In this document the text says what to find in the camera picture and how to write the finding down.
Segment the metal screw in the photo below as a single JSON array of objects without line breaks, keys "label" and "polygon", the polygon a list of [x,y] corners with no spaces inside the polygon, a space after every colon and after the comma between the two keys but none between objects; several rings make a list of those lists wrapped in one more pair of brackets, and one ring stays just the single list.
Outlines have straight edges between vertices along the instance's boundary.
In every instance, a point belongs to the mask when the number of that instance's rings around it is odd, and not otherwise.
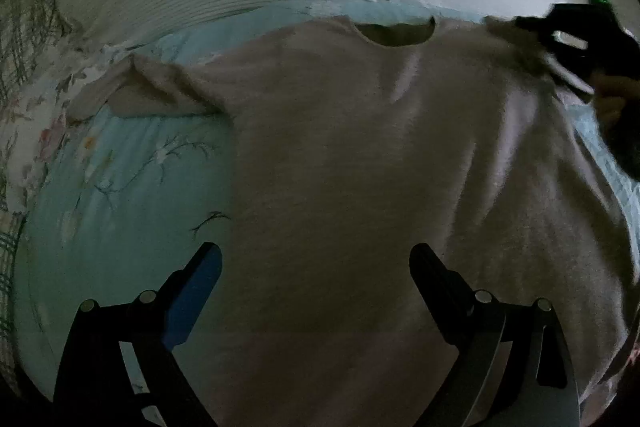
[{"label": "metal screw", "polygon": [[489,304],[493,297],[487,290],[478,290],[476,292],[476,301],[482,302],[482,304]]},{"label": "metal screw", "polygon": [[83,301],[82,304],[80,304],[80,311],[84,313],[90,312],[94,309],[94,306],[95,301],[93,299],[87,299],[86,301]]},{"label": "metal screw", "polygon": [[143,304],[149,304],[156,300],[156,292],[153,290],[144,290],[139,296],[138,299]]},{"label": "metal screw", "polygon": [[540,308],[543,312],[551,311],[551,303],[546,299],[540,299],[538,301],[538,308]]}]

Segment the gray t-shirt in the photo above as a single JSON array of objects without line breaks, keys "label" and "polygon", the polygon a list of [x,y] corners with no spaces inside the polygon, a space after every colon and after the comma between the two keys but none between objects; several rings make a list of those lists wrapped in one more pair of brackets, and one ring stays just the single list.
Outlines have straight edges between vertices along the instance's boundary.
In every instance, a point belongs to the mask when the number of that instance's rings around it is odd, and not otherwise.
[{"label": "gray t-shirt", "polygon": [[593,390],[636,317],[638,261],[533,63],[484,25],[439,20],[389,47],[336,17],[203,66],[133,55],[85,88],[71,118],[109,100],[121,116],[233,119],[232,243],[190,340],[210,352],[192,362],[213,418],[412,425],[456,357],[409,274],[421,242],[474,289],[551,300]]}]

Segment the human hand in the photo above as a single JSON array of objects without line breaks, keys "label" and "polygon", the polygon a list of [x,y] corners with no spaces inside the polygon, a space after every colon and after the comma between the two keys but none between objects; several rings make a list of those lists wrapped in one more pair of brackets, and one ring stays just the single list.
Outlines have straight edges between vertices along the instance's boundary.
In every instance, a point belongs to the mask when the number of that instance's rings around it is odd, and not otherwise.
[{"label": "human hand", "polygon": [[593,108],[603,136],[620,121],[622,110],[632,100],[640,101],[640,82],[627,76],[593,73],[589,79],[595,94]]},{"label": "human hand", "polygon": [[626,76],[594,73],[593,107],[600,134],[618,165],[640,181],[640,82]]}]

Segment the t-shirt sleeve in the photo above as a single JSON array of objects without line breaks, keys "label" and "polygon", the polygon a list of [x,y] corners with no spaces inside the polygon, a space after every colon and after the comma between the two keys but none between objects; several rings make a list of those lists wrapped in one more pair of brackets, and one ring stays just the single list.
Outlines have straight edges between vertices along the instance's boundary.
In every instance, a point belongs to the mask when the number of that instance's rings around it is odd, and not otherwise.
[{"label": "t-shirt sleeve", "polygon": [[260,99],[277,74],[290,29],[271,32],[199,66],[132,54],[85,86],[67,109],[79,121],[108,103],[116,116],[181,116],[223,111],[237,116]]}]

